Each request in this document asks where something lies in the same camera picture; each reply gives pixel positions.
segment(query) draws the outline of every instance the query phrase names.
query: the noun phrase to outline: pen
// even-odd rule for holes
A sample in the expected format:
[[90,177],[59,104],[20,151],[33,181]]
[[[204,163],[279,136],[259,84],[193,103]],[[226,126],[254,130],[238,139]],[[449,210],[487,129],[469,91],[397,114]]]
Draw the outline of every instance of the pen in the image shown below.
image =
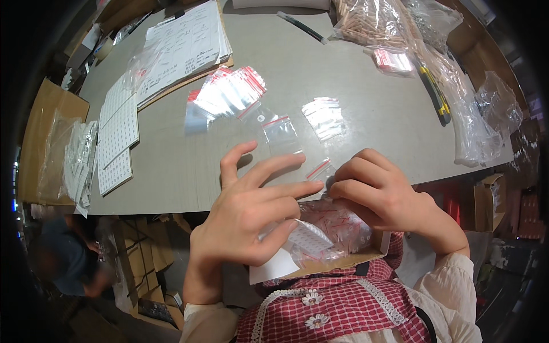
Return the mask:
[[310,27],[308,27],[307,25],[295,20],[295,18],[289,16],[288,14],[286,14],[282,11],[278,11],[276,15],[278,15],[280,18],[284,19],[285,21],[294,24],[295,26],[299,27],[303,31],[307,32],[310,36],[312,36],[313,38],[315,38],[317,41],[321,42],[322,44],[327,44],[328,43],[328,40],[326,38],[324,38],[321,35],[319,35],[318,33],[314,32]]

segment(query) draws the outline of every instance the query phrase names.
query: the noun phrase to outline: tape roll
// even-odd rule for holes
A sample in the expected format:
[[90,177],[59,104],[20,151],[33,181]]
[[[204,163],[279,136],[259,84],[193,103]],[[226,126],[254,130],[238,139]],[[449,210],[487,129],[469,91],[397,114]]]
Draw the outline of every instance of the tape roll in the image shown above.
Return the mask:
[[93,55],[98,60],[103,60],[107,55],[110,53],[110,51],[113,49],[113,40],[110,39],[109,36],[105,37],[97,49],[94,50]]

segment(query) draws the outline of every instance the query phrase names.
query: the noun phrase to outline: finger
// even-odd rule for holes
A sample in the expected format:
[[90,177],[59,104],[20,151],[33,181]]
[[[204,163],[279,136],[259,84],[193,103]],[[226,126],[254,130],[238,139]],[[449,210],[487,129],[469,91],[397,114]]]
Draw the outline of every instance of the finger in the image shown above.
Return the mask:
[[295,220],[286,220],[273,229],[263,241],[258,243],[252,254],[255,256],[253,263],[255,266],[261,266],[270,260],[277,251],[286,243],[290,233],[298,226]]
[[330,188],[330,196],[333,199],[349,199],[376,213],[380,213],[381,210],[380,199],[382,192],[357,180],[348,179],[335,182]]
[[298,199],[302,198],[305,195],[317,193],[323,187],[324,182],[320,180],[285,183],[276,186],[260,188],[254,191],[254,198],[258,201],[268,201],[283,198],[285,196],[291,196],[294,199]]
[[338,199],[334,200],[334,203],[342,204],[345,208],[356,214],[360,219],[364,221],[364,223],[368,224],[368,226],[373,229],[377,229],[385,225],[383,219],[376,215],[374,211],[370,210],[367,207],[359,205],[354,201],[348,199]]
[[242,155],[249,153],[257,148],[257,141],[251,140],[246,143],[240,143],[223,156],[221,159],[221,185],[226,187],[230,183],[238,180],[237,163]]
[[381,188],[387,184],[389,180],[387,170],[363,160],[362,158],[353,157],[343,164],[334,175],[335,181],[355,179],[363,183],[367,183],[377,188]]
[[271,174],[289,166],[295,166],[305,162],[304,154],[287,154],[271,157],[259,161],[250,171],[242,177],[249,187],[259,187],[269,178]]
[[272,222],[289,218],[299,219],[300,215],[298,202],[291,196],[285,196],[252,206],[244,214],[245,227],[259,230]]
[[366,161],[370,161],[371,163],[387,170],[387,171],[400,171],[400,168],[398,168],[394,163],[389,161],[388,158],[383,156],[381,153],[377,152],[374,149],[366,148],[362,149],[358,153],[356,153],[353,157],[360,157]]

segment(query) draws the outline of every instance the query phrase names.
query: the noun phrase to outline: gray table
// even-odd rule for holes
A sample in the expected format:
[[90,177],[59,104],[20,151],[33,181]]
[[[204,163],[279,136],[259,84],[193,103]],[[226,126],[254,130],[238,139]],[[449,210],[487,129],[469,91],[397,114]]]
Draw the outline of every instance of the gray table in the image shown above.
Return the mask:
[[[300,169],[269,184],[303,180],[307,171],[326,157],[339,167],[365,147],[386,155],[414,184],[482,168],[454,164],[453,126],[440,125],[419,77],[385,76],[362,47],[344,41],[324,46],[278,18],[276,11],[243,15],[225,8],[223,12],[234,67],[250,65],[263,76],[268,91],[262,102],[275,113],[290,116],[307,156]],[[164,11],[150,16],[92,68],[80,92],[90,104],[88,121],[99,118],[107,91],[126,71],[132,52],[143,45],[147,28],[164,17]],[[324,37],[332,33],[327,13],[295,17]],[[133,179],[101,197],[96,175],[90,214],[210,210],[220,193],[219,160],[232,146],[254,135],[236,119],[214,122],[207,134],[184,135],[187,96],[203,82],[201,78],[186,85],[139,112],[141,141],[131,150]],[[321,96],[339,98],[346,124],[344,135],[324,144],[300,111],[313,97]],[[252,155],[252,162],[240,173],[270,156],[266,142],[260,142]],[[502,156],[488,167],[511,160],[507,144]]]

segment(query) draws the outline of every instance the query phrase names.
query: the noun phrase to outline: person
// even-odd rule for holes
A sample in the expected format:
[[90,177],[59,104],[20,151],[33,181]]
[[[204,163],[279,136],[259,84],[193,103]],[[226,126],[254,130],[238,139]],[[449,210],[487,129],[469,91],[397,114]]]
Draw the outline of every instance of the person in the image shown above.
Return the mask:
[[29,244],[27,257],[39,279],[66,295],[97,297],[112,286],[110,272],[97,261],[99,244],[84,230],[77,215],[45,222]]
[[[469,245],[459,225],[426,193],[416,193],[385,156],[364,149],[337,170],[334,201],[370,227],[391,231],[389,253],[357,268],[292,280],[271,280],[263,302],[240,318],[221,302],[221,263],[260,266],[286,242],[300,217],[296,198],[323,183],[261,185],[303,154],[275,156],[237,177],[237,161],[257,142],[239,144],[221,160],[220,196],[206,221],[191,234],[183,284],[185,326],[181,342],[479,342]],[[265,225],[280,224],[262,241]],[[435,267],[413,289],[394,273],[402,258],[402,234],[426,237]]]

